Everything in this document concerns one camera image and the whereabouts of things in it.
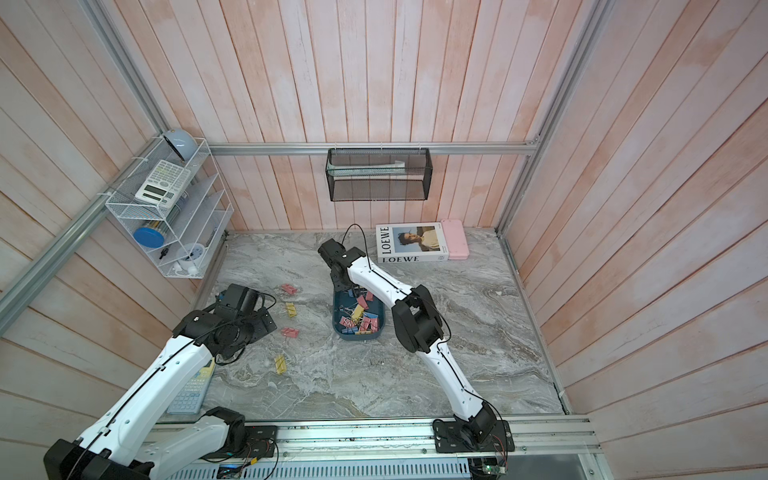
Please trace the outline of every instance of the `pink case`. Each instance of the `pink case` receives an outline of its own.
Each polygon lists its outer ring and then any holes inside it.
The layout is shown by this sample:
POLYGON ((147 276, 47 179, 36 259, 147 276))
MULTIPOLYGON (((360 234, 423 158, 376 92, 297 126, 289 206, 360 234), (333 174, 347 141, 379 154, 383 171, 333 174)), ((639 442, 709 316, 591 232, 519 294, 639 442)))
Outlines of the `pink case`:
POLYGON ((448 242, 449 260, 467 260, 469 257, 469 245, 467 236, 464 235, 464 225, 461 220, 440 220, 442 233, 448 242))

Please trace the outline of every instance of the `white calculator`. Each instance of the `white calculator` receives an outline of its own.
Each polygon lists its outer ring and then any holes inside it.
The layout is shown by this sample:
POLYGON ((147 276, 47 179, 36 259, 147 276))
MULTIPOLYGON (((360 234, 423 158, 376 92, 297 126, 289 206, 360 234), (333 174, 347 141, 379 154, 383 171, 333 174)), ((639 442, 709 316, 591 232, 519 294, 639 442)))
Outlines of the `white calculator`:
POLYGON ((167 412, 171 414, 187 413, 196 415, 203 405, 205 393, 208 391, 216 363, 211 358, 208 364, 194 374, 194 377, 181 389, 176 398, 170 402, 167 412))
POLYGON ((187 186, 191 174, 192 170, 188 168, 165 160, 158 161, 136 192, 135 198, 146 204, 171 208, 187 186))

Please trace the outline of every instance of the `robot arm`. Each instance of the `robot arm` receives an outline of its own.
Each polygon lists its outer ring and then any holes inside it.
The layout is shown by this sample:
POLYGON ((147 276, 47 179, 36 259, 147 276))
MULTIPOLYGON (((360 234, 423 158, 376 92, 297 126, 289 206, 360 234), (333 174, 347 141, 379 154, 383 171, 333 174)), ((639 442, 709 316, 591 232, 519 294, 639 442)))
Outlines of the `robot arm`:
POLYGON ((443 339, 442 317, 429 290, 400 282, 374 263, 364 252, 327 240, 318 253, 331 269, 335 291, 360 285, 392 309, 397 340, 416 353, 437 379, 451 403, 454 417, 462 423, 463 437, 471 445, 483 443, 493 430, 496 415, 470 385, 443 339))
POLYGON ((245 418, 218 407, 189 428, 139 451, 165 409, 212 356, 230 357, 276 329, 264 306, 253 311, 257 297, 256 290, 233 284, 220 303, 187 314, 152 366, 109 411, 76 442, 58 440, 48 450, 48 477, 163 480, 211 452, 242 450, 245 418))

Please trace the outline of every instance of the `blue tray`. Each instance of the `blue tray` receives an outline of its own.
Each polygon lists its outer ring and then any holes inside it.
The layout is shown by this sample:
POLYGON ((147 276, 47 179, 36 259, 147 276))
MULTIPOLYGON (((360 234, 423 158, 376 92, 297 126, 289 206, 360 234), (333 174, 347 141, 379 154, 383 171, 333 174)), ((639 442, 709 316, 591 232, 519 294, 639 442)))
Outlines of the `blue tray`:
MULTIPOLYGON (((363 288, 356 289, 356 291, 362 292, 363 296, 366 295, 366 290, 363 288)), ((331 323, 333 324, 333 329, 344 340, 358 341, 358 340, 373 340, 375 338, 378 338, 379 335, 382 334, 382 330, 384 329, 384 302, 382 302, 381 300, 375 297, 373 298, 373 300, 368 302, 368 309, 366 310, 366 312, 373 313, 374 315, 379 316, 379 331, 374 333, 367 333, 366 335, 342 333, 342 329, 344 329, 344 327, 339 322, 341 321, 341 317, 343 316, 343 313, 340 311, 340 309, 342 307, 355 308, 356 306, 357 306, 357 296, 350 296, 349 290, 336 292, 336 294, 333 296, 333 319, 331 321, 331 323)))

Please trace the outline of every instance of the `marble floor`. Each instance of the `marble floor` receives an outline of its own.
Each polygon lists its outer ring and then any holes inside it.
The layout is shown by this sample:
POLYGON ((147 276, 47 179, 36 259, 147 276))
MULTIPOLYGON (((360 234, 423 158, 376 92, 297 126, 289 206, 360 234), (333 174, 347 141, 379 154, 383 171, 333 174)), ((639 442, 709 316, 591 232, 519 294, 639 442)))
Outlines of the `marble floor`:
MULTIPOLYGON (((430 289, 450 322, 449 345, 459 365, 502 414, 562 413, 495 233, 466 232, 468 260, 383 268, 405 283, 430 289)), ((331 236, 340 240, 342 233, 230 237, 214 292, 239 283, 272 293, 278 303, 270 312, 278 330, 248 346, 238 362, 216 368, 204 410, 225 406, 249 420, 450 416, 448 399, 435 378, 418 356, 399 344, 389 312, 378 339, 350 342, 333 331, 333 285, 317 253, 331 236), (284 283, 298 292, 284 293, 279 287, 284 283), (298 316, 289 318, 284 302, 293 302, 298 316), (298 329, 299 337, 280 335, 286 326, 298 329), (277 375, 274 359, 281 353, 288 371, 277 375)), ((371 231, 367 237, 375 258, 371 231)), ((350 231, 346 246, 363 248, 359 231, 350 231)))

